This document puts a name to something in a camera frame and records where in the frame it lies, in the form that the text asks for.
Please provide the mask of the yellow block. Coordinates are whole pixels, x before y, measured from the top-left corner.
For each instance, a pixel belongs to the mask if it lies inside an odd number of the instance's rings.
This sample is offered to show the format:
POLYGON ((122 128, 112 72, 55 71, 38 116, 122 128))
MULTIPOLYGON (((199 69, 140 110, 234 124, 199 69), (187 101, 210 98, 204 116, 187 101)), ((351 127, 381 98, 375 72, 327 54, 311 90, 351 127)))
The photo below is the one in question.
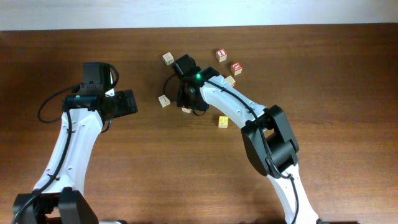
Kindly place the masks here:
POLYGON ((229 118, 227 116, 219 116, 218 127, 227 128, 229 125, 229 118))

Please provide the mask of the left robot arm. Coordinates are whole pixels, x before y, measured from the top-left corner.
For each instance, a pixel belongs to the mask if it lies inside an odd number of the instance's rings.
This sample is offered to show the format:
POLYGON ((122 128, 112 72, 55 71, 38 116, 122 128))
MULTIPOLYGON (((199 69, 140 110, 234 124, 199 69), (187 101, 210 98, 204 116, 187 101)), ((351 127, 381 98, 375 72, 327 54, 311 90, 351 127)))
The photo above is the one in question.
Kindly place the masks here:
POLYGON ((13 223, 101 223, 84 197, 91 152, 113 119, 137 113, 132 90, 115 91, 118 81, 114 65, 84 63, 83 81, 65 90, 49 163, 33 191, 16 197, 13 223))

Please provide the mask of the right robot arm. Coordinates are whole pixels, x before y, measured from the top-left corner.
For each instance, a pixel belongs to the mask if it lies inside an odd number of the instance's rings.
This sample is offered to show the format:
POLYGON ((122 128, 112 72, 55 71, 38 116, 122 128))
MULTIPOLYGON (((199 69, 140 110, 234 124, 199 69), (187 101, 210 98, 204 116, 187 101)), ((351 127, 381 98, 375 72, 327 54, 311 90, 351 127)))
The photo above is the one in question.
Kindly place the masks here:
POLYGON ((321 223, 303 187, 299 144, 283 109, 250 100, 213 67, 200 68, 189 55, 177 59, 172 68, 180 80, 178 106, 203 112, 213 106, 241 130, 246 155, 253 168, 273 185, 285 222, 321 223))

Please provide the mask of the red O block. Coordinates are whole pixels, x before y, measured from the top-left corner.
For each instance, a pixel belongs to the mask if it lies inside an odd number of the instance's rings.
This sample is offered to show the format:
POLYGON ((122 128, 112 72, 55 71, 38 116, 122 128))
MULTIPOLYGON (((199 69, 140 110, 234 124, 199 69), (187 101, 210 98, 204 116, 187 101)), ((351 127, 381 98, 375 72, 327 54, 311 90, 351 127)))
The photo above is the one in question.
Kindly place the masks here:
POLYGON ((181 110, 185 113, 191 113, 192 109, 191 108, 187 108, 187 107, 181 107, 181 110))

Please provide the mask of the wooden Y block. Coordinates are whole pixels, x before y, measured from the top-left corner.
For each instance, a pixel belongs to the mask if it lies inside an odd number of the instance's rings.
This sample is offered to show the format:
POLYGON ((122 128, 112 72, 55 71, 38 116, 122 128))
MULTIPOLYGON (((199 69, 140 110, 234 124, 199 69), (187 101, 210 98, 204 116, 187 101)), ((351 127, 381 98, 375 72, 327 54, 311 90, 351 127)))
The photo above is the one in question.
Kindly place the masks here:
POLYGON ((163 108, 171 104, 171 101, 165 95, 161 95, 158 99, 163 108))

